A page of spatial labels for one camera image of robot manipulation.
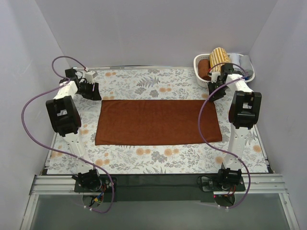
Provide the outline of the yellow striped towel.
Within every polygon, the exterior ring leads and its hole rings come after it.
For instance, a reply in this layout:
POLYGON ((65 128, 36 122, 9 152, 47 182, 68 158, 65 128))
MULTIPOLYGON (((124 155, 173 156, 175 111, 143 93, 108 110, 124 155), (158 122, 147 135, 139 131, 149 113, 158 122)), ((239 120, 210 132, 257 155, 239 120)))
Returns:
POLYGON ((212 72, 221 72, 222 63, 230 63, 231 60, 224 48, 217 47, 209 54, 210 68, 212 72))

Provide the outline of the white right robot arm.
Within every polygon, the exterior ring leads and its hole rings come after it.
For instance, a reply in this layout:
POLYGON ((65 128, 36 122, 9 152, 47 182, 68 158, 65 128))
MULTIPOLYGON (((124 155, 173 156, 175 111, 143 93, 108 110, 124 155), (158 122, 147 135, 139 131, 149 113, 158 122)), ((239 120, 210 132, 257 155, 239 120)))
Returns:
POLYGON ((228 113, 231 135, 227 151, 231 154, 225 157, 217 174, 218 187, 226 191, 243 183, 242 163, 239 159, 242 158, 247 135, 258 122, 262 95, 248 87, 244 76, 234 70, 233 63, 222 62, 214 65, 217 66, 221 67, 220 72, 209 70, 209 101, 223 98, 227 87, 234 93, 228 113))

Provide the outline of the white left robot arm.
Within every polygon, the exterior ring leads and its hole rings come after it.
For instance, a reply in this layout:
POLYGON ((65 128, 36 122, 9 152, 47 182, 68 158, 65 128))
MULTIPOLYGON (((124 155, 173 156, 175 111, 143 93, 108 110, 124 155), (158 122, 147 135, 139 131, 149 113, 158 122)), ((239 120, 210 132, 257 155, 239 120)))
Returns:
POLYGON ((82 188, 96 192, 102 187, 102 180, 94 166, 84 162, 90 159, 82 142, 81 117, 73 98, 79 94, 87 100, 102 100, 99 83, 94 82, 97 72, 88 71, 79 78, 77 70, 71 68, 65 70, 65 74, 66 78, 59 82, 60 89, 56 96, 46 101, 47 112, 53 130, 64 139, 70 153, 76 156, 78 174, 72 178, 82 188))

